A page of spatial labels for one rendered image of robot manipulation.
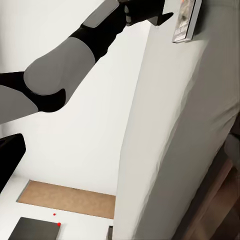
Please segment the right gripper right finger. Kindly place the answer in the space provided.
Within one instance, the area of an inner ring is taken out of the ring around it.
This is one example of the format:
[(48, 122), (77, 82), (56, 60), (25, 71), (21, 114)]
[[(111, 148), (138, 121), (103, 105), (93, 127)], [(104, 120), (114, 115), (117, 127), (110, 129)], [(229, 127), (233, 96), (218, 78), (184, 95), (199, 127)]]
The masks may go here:
[(224, 151), (240, 173), (240, 135), (229, 133), (227, 135)]

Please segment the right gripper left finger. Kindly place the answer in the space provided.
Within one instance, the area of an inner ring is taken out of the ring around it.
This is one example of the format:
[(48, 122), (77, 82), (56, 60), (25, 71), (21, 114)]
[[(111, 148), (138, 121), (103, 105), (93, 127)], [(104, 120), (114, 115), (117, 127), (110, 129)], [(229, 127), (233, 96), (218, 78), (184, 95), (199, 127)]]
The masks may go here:
[(0, 138), (0, 193), (26, 152), (22, 133)]

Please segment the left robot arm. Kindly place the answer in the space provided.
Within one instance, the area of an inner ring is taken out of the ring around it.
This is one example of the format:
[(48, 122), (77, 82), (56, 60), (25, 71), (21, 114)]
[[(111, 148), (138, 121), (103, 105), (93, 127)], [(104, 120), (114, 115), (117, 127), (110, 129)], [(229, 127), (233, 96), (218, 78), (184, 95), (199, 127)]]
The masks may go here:
[(125, 26), (160, 26), (165, 0), (104, 0), (73, 34), (25, 71), (0, 73), (0, 125), (64, 107)]

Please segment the hardback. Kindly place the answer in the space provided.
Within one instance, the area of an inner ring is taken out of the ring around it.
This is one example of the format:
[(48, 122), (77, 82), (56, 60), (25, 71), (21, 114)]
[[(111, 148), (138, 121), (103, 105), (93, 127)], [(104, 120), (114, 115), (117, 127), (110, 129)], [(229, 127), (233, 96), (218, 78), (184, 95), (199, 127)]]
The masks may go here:
[(194, 37), (204, 0), (182, 0), (172, 42), (180, 44)]

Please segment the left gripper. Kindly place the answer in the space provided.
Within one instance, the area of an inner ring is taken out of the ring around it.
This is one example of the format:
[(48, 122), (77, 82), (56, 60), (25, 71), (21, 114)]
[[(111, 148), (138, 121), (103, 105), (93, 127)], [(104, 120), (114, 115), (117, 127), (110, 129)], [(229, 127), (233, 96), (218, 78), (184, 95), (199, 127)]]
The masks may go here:
[(148, 20), (153, 25), (160, 26), (174, 15), (173, 12), (163, 14), (165, 0), (139, 0), (139, 1), (141, 2), (143, 7), (142, 21)]

